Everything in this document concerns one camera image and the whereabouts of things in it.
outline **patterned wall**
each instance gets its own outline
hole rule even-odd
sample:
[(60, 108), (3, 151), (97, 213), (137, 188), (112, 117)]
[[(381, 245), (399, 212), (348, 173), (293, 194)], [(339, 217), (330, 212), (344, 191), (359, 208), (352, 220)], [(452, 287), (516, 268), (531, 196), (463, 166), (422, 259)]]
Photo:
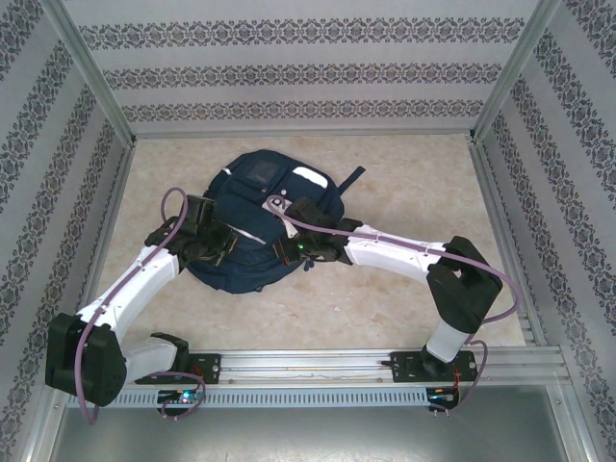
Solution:
[(484, 140), (546, 335), (616, 460), (616, 15), (567, 0)]
[(537, 0), (66, 0), (137, 134), (470, 129)]
[(81, 304), (125, 149), (37, 0), (1, 0), (0, 461), (21, 453), (46, 326)]

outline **marble floor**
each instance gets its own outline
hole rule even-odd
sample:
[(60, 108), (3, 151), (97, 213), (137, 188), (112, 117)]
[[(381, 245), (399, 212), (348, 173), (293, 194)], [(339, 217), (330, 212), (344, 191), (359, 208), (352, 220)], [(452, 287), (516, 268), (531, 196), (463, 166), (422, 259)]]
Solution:
[[(337, 183), (364, 166), (344, 195), (347, 217), (418, 240), (467, 237), (501, 269), (462, 135), (139, 141), (99, 293), (160, 225), (160, 199), (169, 187), (201, 194), (222, 167), (260, 148), (291, 155)], [(179, 197), (171, 197), (167, 214), (179, 207)], [(510, 304), (503, 290), (491, 314)], [(248, 295), (215, 291), (184, 271), (152, 299), (127, 340), (164, 331), (207, 349), (421, 347), (438, 319), (427, 286), (382, 269), (321, 264)], [(476, 337), (490, 346), (524, 344), (516, 317), (484, 326)]]

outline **backpack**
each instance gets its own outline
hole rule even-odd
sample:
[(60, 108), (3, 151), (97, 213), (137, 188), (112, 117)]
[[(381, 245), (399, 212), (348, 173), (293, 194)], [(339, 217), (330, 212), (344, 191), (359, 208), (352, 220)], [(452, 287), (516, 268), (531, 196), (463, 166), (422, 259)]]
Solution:
[(341, 194), (365, 171), (358, 167), (337, 187), (325, 173), (276, 151), (262, 149), (241, 155), (212, 180), (205, 197), (213, 199), (214, 218), (231, 226), (238, 240), (218, 266), (194, 261), (188, 270), (199, 280), (231, 294), (261, 292), (264, 286), (279, 281), (302, 263), (308, 270), (311, 261), (288, 266), (276, 255), (273, 245), (287, 230), (264, 204), (271, 195), (294, 202), (311, 199), (334, 220), (345, 214)]

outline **white robotic arm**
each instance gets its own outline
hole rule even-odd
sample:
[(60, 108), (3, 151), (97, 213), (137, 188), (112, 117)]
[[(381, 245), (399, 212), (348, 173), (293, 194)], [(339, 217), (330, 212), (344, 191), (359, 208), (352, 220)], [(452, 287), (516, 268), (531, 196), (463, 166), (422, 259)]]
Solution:
[[(302, 200), (289, 207), (285, 213), (310, 223), (314, 221), (313, 214), (320, 212), (314, 204)], [(212, 205), (208, 199), (189, 196), (188, 218), (182, 223), (177, 238), (170, 241), (147, 264), (143, 263), (168, 235), (173, 221), (171, 218), (147, 238), (136, 261), (105, 294), (75, 316), (60, 314), (52, 320), (45, 372), (47, 385), (75, 394), (73, 368), (77, 343), (84, 327), (99, 308), (104, 308), (104, 312), (93, 323), (82, 362), (82, 380), (87, 400), (105, 406), (117, 396), (126, 382), (155, 372), (178, 371), (178, 343), (170, 340), (170, 336), (153, 334), (145, 343), (137, 346), (127, 346), (123, 339), (148, 301), (173, 280), (187, 263), (195, 259), (216, 263), (232, 251), (235, 243), (233, 230), (212, 219), (211, 210), (208, 210)], [(323, 219), (321, 214), (317, 222), (323, 223)], [(441, 257), (428, 253), (430, 249), (459, 251), (463, 255), (471, 253), (470, 257), (485, 263), (476, 249), (463, 238), (454, 238), (449, 244), (425, 243), (381, 233), (348, 218), (340, 223), (328, 224), (329, 228), (350, 230), (361, 237), (331, 236), (299, 229), (291, 233), (292, 238), (286, 239), (284, 243), (279, 242), (274, 248), (286, 263), (300, 258), (321, 257), (330, 262), (390, 270), (428, 285), (435, 297), (441, 321), (424, 348), (424, 366), (427, 371), (435, 371), (438, 365), (454, 359), (469, 335), (478, 330), (501, 290), (502, 285), (494, 276), (473, 272), (470, 268), (452, 265), (452, 262), (443, 262)], [(387, 242), (392, 239), (387, 238), (413, 244), (422, 250), (392, 244)], [(139, 270), (121, 286), (107, 306), (102, 306), (107, 295), (135, 269)], [(455, 274), (457, 271), (462, 273), (459, 278)]]

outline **purple cable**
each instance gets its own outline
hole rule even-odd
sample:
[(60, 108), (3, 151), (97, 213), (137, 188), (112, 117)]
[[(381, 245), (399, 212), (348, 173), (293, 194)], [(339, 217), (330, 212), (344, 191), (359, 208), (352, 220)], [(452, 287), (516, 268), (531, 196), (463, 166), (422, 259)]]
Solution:
[(469, 343), (469, 345), (481, 345), (483, 347), (483, 358), (481, 359), (481, 366), (479, 366), (479, 370), (477, 371), (477, 377), (475, 377), (475, 380), (471, 384), (471, 387), (469, 388), (469, 391), (466, 392), (466, 395), (464, 396), (464, 399), (462, 399), (460, 402), (458, 402), (458, 405), (455, 406), (452, 409), (452, 411), (457, 411), (460, 408), (460, 406), (462, 406), (462, 404), (464, 404), (465, 402), (467, 402), (471, 398), (471, 395), (475, 391), (477, 383), (479, 383), (479, 379), (481, 378), (481, 375), (483, 374), (483, 370), (485, 369), (485, 365), (488, 362), (488, 345), (485, 342), (483, 342), (482, 340), (473, 340), (472, 342)]
[(406, 241), (401, 241), (399, 239), (390, 238), (388, 236), (376, 237), (373, 234), (356, 233), (356, 232), (351, 232), (351, 231), (341, 231), (339, 229), (322, 228), (320, 226), (314, 226), (312, 224), (304, 223), (297, 219), (287, 217), (281, 212), (278, 212), (272, 203), (276, 199), (280, 200), (284, 204), (285, 199), (283, 197), (279, 195), (271, 195), (270, 197), (268, 197), (268, 200), (267, 200), (269, 211), (272, 212), (277, 217), (285, 221), (288, 221), (289, 223), (295, 226), (298, 226), (300, 228), (309, 229), (310, 231), (316, 231), (319, 233), (332, 234), (335, 236), (347, 236), (350, 238), (370, 239), (372, 241), (374, 241), (375, 239), (378, 239), (379, 241), (382, 241), (383, 243), (400, 245), (402, 247), (410, 248), (412, 250), (419, 250), (420, 252), (423, 252), (423, 253), (429, 253), (431, 255), (438, 255), (439, 257), (445, 257), (445, 258), (449, 258), (450, 260), (455, 260), (460, 263), (465, 263), (467, 265), (471, 265), (473, 267), (479, 268), (480, 270), (487, 271), (490, 274), (494, 274), (496, 277), (499, 277), (504, 282), (506, 282), (509, 285), (509, 287), (511, 287), (511, 290), (513, 291), (513, 295), (514, 295), (513, 306), (511, 306), (511, 308), (509, 308), (507, 311), (500, 313), (499, 315), (495, 315), (492, 318), (483, 320), (482, 324), (487, 324), (489, 322), (503, 320), (507, 318), (508, 316), (514, 314), (518, 310), (518, 307), (520, 306), (520, 300), (522, 300), (522, 292), (520, 291), (520, 287), (515, 282), (513, 282), (513, 280), (509, 276), (507, 276), (503, 272), (500, 272), (497, 269), (494, 269), (488, 265), (484, 265), (483, 263), (473, 260), (471, 258), (461, 257), (459, 255), (455, 255), (449, 252), (444, 252), (442, 250), (436, 250), (434, 248), (425, 248), (422, 245), (408, 243)]
[(182, 213), (180, 214), (180, 218), (173, 225), (173, 229), (171, 230), (169, 235), (147, 257), (143, 259), (140, 267), (134, 267), (133, 270), (129, 272), (126, 275), (126, 277), (124, 277), (121, 281), (119, 281), (117, 285), (109, 292), (109, 294), (105, 297), (105, 299), (98, 306), (98, 308), (96, 308), (96, 311), (94, 311), (94, 314), (90, 318), (90, 321), (88, 321), (88, 324), (86, 324), (86, 327), (84, 328), (84, 332), (81, 334), (81, 337), (79, 338), (79, 343), (77, 344), (77, 351), (75, 352), (75, 370), (74, 370), (75, 372), (75, 394), (77, 395), (77, 399), (79, 400), (79, 407), (81, 408), (81, 413), (84, 416), (84, 419), (86, 420), (86, 422), (88, 422), (88, 424), (90, 425), (94, 425), (96, 423), (96, 419), (98, 418), (98, 406), (94, 406), (94, 411), (92, 415), (90, 415), (90, 412), (88, 411), (88, 406), (86, 405), (86, 396), (84, 394), (84, 384), (83, 384), (82, 377), (81, 377), (81, 363), (82, 363), (82, 358), (84, 355), (84, 349), (86, 347), (86, 342), (88, 341), (88, 336), (90, 335), (92, 329), (94, 328), (94, 324), (96, 323), (96, 320), (98, 320), (100, 315), (105, 313), (105, 308), (109, 306), (109, 303), (114, 299), (117, 293), (121, 291), (122, 288), (128, 283), (128, 281), (130, 281), (135, 276), (135, 274), (137, 274), (141, 270), (142, 267), (147, 265), (147, 263), (150, 260), (152, 260), (152, 258), (154, 258), (156, 254), (160, 252), (161, 249), (163, 249), (165, 245), (167, 245), (168, 242), (171, 239), (173, 239), (173, 237), (180, 230), (180, 225), (186, 219), (186, 215), (188, 214), (188, 211), (189, 211), (189, 202), (188, 202), (188, 199), (186, 197), (186, 193), (184, 192), (184, 190), (178, 187), (170, 188), (163, 196), (163, 200), (161, 203), (161, 210), (164, 213), (165, 202), (167, 201), (167, 198), (169, 197), (169, 195), (175, 191), (178, 191), (179, 193), (182, 194), (183, 202), (182, 202)]
[[(173, 371), (156, 372), (156, 373), (152, 373), (151, 375), (171, 375), (171, 376), (181, 375), (182, 377), (192, 378), (198, 382), (198, 385), (194, 389), (195, 391), (197, 391), (199, 387), (203, 389), (203, 394), (201, 395), (201, 398), (199, 399), (199, 401), (197, 401), (191, 408), (189, 408), (188, 411), (180, 414), (179, 416), (173, 416), (173, 419), (175, 421), (179, 421), (180, 419), (184, 419), (185, 417), (188, 417), (190, 414), (192, 414), (194, 411), (196, 411), (199, 408), (199, 406), (205, 399), (205, 381), (203, 380), (203, 377), (201, 377), (200, 375), (195, 375), (193, 373), (186, 373), (186, 372), (173, 372)], [(167, 410), (167, 405), (169, 402), (170, 402), (170, 399), (168, 399), (167, 401), (163, 403), (163, 409), (161, 409), (161, 414), (163, 414), (163, 419), (171, 417), (169, 414), (167, 414), (167, 412), (165, 412)]]

